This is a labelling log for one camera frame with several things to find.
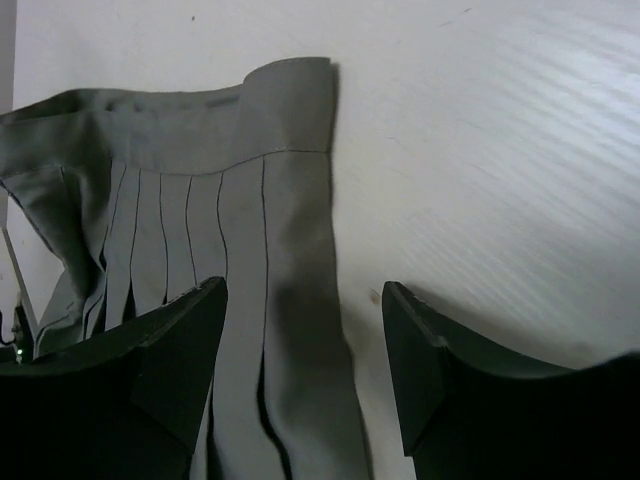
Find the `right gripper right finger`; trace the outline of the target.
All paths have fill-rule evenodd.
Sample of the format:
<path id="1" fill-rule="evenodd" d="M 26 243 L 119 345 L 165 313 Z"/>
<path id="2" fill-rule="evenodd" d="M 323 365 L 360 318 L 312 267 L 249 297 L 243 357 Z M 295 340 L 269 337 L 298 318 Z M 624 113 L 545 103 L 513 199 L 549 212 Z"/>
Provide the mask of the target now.
<path id="1" fill-rule="evenodd" d="M 389 281 L 384 335 L 420 479 L 635 479 L 639 356 L 568 369 L 506 348 Z"/>

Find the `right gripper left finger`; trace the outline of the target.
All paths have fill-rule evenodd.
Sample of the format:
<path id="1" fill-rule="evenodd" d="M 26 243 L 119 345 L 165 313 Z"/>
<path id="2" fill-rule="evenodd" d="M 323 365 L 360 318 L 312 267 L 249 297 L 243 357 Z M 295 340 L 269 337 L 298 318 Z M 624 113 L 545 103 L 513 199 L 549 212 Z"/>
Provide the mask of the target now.
<path id="1" fill-rule="evenodd" d="M 1 365 L 5 479 L 185 479 L 225 321 L 210 278 L 145 315 Z"/>

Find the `grey pleated skirt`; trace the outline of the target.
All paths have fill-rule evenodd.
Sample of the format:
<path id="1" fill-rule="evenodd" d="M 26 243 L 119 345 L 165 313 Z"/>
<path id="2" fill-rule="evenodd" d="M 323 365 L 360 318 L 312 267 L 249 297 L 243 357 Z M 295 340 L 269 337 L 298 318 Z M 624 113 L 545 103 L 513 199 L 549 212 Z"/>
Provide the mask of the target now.
<path id="1" fill-rule="evenodd" d="M 63 273 L 46 355 L 222 277 L 195 479 L 367 479 L 341 323 L 336 68 L 262 66 L 204 92 L 77 89 L 1 118 L 1 184 Z"/>

